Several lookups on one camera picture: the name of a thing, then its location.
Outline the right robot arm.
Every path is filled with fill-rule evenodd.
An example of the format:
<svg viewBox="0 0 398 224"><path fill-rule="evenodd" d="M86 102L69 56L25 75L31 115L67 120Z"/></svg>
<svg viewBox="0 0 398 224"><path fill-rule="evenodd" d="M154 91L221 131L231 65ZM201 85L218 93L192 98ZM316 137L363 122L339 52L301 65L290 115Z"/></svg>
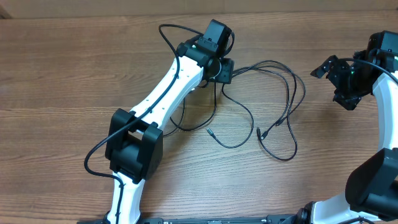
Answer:
<svg viewBox="0 0 398 224"><path fill-rule="evenodd" d="M333 100L353 110L363 96L375 97L378 114L377 153L348 177L345 191L310 202L294 223L375 223L397 219L397 33L370 36L366 50L353 58L328 57L311 72L335 86Z"/></svg>

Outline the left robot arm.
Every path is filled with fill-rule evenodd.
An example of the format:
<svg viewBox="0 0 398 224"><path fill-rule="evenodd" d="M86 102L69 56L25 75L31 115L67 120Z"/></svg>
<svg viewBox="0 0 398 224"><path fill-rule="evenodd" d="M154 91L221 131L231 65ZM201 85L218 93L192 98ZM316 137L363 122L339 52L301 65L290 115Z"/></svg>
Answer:
<svg viewBox="0 0 398 224"><path fill-rule="evenodd" d="M111 210L103 223L137 223L146 180L158 168L163 154L164 128L178 105L203 80L230 83L234 62L226 55L234 33L211 20L204 33L173 48L174 60L157 86L131 110L118 109L109 126L105 157L114 180Z"/></svg>

